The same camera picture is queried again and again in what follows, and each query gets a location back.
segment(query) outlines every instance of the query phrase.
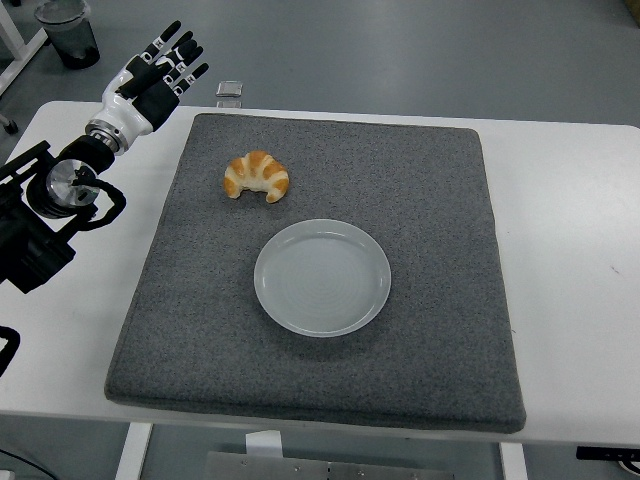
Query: trash can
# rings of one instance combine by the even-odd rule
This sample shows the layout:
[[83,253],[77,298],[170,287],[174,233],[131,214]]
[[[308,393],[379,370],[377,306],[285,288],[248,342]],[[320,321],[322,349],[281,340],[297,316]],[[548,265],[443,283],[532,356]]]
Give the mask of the trash can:
[[100,59],[90,13],[84,0],[49,0],[35,10],[36,19],[68,68],[87,68]]

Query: metal bracket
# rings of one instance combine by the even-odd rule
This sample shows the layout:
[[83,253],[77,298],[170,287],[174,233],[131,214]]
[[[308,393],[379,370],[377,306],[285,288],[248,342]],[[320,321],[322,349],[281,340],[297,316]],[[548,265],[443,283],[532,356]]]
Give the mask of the metal bracket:
[[220,82],[216,97],[239,97],[242,95],[242,82],[227,80]]
[[13,62],[11,62],[0,75],[1,95],[44,44],[47,40],[47,34],[44,29],[41,28],[29,43],[25,44],[24,38],[22,38],[22,35],[18,32],[7,9],[0,4],[0,38],[14,58]]
[[209,452],[205,480],[453,480],[453,474],[299,458]]

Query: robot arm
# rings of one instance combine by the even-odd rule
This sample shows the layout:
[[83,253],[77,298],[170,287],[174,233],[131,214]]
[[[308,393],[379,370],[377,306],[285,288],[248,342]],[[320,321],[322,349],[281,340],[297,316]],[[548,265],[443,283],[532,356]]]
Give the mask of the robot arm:
[[[122,192],[98,176],[139,136],[158,130],[208,69],[203,63],[188,72],[203,51],[191,32],[167,47],[179,29],[174,22],[127,63],[104,91],[86,134],[58,157],[43,141],[0,167],[0,283],[9,280],[23,293],[43,285],[75,256],[68,242],[76,233],[108,225],[125,208]],[[92,220],[103,190],[113,206]],[[54,231],[41,217],[69,221]]]

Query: croissant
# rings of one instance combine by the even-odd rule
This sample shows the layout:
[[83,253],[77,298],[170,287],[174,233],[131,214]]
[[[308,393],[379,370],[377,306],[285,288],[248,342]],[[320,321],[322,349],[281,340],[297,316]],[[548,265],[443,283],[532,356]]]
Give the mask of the croissant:
[[231,198],[243,190],[267,192],[267,202],[280,200],[289,188],[287,169],[263,150],[253,150],[231,161],[224,172],[223,187]]

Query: metal plate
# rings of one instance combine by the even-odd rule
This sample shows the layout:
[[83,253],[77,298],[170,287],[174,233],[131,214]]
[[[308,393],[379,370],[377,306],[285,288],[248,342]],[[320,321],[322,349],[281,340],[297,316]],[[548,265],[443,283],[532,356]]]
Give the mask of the metal plate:
[[47,175],[47,191],[49,197],[61,207],[84,207],[93,203],[100,193],[97,187],[86,185],[74,185],[78,178],[76,173],[80,168],[86,168],[92,178],[96,178],[96,172],[85,162],[76,159],[67,159],[58,162]]
[[242,82],[227,80],[218,84],[216,97],[239,97],[242,95]]
[[242,108],[242,102],[240,100],[220,100],[216,103],[218,108]]
[[209,452],[205,480],[327,480],[327,462]]
[[330,463],[328,480],[453,480],[453,474],[417,468]]
[[209,452],[204,480],[453,480],[453,474],[298,458]]

